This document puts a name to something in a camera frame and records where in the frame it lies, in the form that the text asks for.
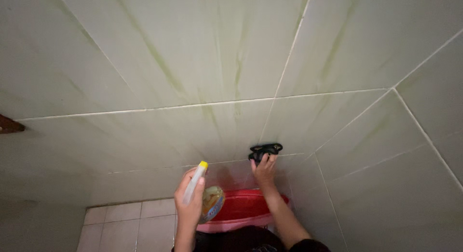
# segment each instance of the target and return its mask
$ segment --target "black cloth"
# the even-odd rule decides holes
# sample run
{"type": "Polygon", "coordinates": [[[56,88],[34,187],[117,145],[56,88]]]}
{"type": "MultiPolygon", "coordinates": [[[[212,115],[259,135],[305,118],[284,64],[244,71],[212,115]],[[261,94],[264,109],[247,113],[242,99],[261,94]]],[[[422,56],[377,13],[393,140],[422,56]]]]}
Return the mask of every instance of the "black cloth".
{"type": "MultiPolygon", "coordinates": [[[[223,233],[196,232],[194,252],[285,252],[281,240],[267,229],[245,226],[223,233]]],[[[330,252],[314,239],[304,239],[293,245],[289,252],[330,252]]]]}

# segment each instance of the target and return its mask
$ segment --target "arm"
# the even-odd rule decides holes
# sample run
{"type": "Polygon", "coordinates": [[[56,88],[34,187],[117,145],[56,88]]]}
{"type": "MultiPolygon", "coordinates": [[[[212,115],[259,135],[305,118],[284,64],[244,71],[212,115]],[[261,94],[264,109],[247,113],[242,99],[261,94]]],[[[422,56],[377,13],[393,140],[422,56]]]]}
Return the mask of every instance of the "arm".
{"type": "Polygon", "coordinates": [[[312,237],[298,222],[291,209],[286,205],[283,198],[278,193],[275,183],[275,162],[277,155],[264,154],[259,166],[256,167],[254,160],[251,160],[251,167],[254,177],[256,178],[259,187],[264,195],[270,213],[275,220],[276,228],[281,236],[281,241],[286,249],[290,249],[293,245],[303,239],[311,239],[312,237]]]}
{"type": "Polygon", "coordinates": [[[196,227],[201,216],[202,193],[204,192],[205,180],[200,178],[194,189],[193,198],[189,205],[182,203],[183,194],[194,175],[196,168],[189,170],[183,175],[182,181],[174,194],[175,207],[177,209],[177,233],[175,236],[176,252],[191,252],[194,250],[196,227]]]}

